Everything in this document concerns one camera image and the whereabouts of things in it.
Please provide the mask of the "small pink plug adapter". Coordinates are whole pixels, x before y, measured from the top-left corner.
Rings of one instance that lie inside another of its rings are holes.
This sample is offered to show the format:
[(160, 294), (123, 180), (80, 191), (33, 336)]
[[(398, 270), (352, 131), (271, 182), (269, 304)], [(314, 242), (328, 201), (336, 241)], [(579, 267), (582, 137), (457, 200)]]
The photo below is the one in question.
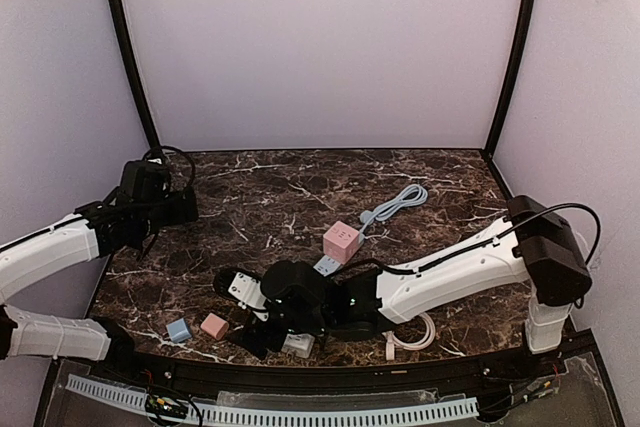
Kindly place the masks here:
[(229, 322), (216, 314), (209, 313), (201, 322), (200, 329), (219, 341), (224, 338), (229, 330)]

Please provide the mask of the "pink cube socket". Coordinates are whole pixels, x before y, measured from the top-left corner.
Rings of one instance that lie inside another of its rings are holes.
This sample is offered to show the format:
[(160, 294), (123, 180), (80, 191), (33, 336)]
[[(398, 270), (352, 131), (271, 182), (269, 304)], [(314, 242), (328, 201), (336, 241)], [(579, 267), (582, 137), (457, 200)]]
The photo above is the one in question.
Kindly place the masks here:
[(323, 235), (323, 252), (341, 265), (347, 264), (361, 246), (360, 232), (344, 222), (335, 222)]

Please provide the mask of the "light blue power strip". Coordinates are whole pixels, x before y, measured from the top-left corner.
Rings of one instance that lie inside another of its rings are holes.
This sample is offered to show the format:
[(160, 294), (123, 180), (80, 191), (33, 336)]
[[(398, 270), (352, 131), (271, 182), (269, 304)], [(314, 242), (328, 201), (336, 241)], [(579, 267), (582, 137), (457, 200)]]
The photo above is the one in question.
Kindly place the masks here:
[(328, 277), (338, 272), (343, 264), (328, 255), (323, 255), (314, 265), (314, 269), (323, 277)]

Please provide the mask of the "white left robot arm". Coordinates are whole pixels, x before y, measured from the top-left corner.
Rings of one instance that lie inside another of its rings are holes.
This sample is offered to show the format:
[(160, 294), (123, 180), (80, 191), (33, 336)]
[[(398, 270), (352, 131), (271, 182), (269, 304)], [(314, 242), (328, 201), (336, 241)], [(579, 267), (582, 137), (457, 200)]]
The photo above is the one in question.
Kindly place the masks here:
[(80, 358), (126, 363), (134, 341), (114, 320), (36, 314), (9, 299), (62, 270), (128, 247), (145, 256), (165, 227), (198, 218), (194, 181), (175, 190), (159, 154), (129, 161), (103, 200), (1, 248), (1, 356)]

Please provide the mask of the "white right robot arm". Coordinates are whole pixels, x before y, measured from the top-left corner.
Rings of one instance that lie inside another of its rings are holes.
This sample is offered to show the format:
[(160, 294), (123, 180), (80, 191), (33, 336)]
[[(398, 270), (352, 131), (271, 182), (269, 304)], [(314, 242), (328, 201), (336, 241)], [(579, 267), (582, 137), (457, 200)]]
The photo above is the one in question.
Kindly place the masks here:
[(263, 359), (289, 335), (366, 341), (441, 305), (528, 281), (524, 339), (532, 354), (543, 354), (558, 348), (569, 312), (592, 286), (592, 257), (560, 216), (566, 207), (519, 195), (508, 200), (506, 216), (464, 241), (395, 266), (364, 259), (366, 271), (342, 281), (306, 262), (280, 260), (260, 277), (224, 269), (213, 286), (252, 314), (235, 342)]

